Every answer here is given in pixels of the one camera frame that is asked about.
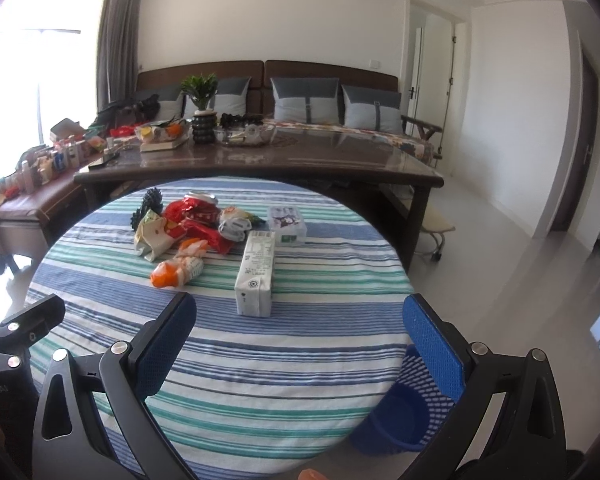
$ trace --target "wooden coffee table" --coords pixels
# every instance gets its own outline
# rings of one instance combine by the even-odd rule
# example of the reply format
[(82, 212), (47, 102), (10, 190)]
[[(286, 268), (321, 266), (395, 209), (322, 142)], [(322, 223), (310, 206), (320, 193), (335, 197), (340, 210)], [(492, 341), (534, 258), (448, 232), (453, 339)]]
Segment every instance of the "wooden coffee table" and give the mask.
[[(278, 128), (259, 148), (183, 144), (175, 150), (141, 153), (139, 146), (96, 170), (83, 168), (74, 182), (87, 189), (106, 182), (167, 181), (203, 176), (242, 176), (288, 182), (330, 196), (363, 216), (397, 250), (409, 269), (432, 187), (444, 180), (416, 158), (365, 134)], [(414, 190), (404, 218), (388, 186)]]

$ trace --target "potted plant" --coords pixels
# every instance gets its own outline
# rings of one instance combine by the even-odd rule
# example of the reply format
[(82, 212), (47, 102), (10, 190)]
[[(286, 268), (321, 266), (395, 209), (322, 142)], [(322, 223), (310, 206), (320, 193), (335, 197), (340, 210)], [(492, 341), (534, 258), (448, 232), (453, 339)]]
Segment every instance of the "potted plant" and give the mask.
[(216, 74), (208, 76), (190, 75), (182, 81), (180, 89), (190, 97), (198, 107), (191, 120), (193, 139), (196, 144), (208, 144), (216, 140), (214, 127), (216, 126), (216, 112), (206, 107), (210, 99), (218, 90)]

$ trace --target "pillow strap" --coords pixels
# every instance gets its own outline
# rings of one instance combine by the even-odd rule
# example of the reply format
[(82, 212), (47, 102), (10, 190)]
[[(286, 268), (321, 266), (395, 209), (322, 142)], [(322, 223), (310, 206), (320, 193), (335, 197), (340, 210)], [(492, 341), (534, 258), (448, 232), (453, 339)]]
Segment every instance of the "pillow strap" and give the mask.
[(376, 107), (376, 132), (380, 131), (380, 101), (374, 101)]
[(311, 124), (311, 98), (304, 98), (304, 111), (306, 113), (306, 123)]

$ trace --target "black vase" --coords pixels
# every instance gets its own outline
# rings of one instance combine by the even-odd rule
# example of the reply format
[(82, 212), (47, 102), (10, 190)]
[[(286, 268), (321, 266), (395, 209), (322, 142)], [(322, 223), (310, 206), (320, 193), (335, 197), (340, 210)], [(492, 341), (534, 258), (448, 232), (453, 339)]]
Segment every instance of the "black vase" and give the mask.
[(196, 144), (211, 144), (216, 142), (216, 113), (205, 115), (194, 115), (191, 119), (193, 141)]

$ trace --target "wooden headboard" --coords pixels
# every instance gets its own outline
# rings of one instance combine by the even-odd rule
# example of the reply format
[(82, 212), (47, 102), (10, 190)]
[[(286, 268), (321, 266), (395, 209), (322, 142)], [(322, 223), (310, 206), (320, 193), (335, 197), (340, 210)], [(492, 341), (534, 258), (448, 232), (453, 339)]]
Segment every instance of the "wooden headboard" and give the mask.
[[(208, 75), (211, 73), (215, 73), (219, 78), (250, 76), (247, 112), (252, 114), (269, 115), (273, 113), (272, 77), (337, 77), (341, 85), (399, 91), (398, 78), (393, 75), (340, 65), (275, 59), (266, 62), (255, 60), (216, 61), (148, 70), (138, 74), (136, 89), (160, 88), (180, 82), (192, 74)], [(343, 107), (342, 90), (340, 90), (338, 100), (340, 106)]]

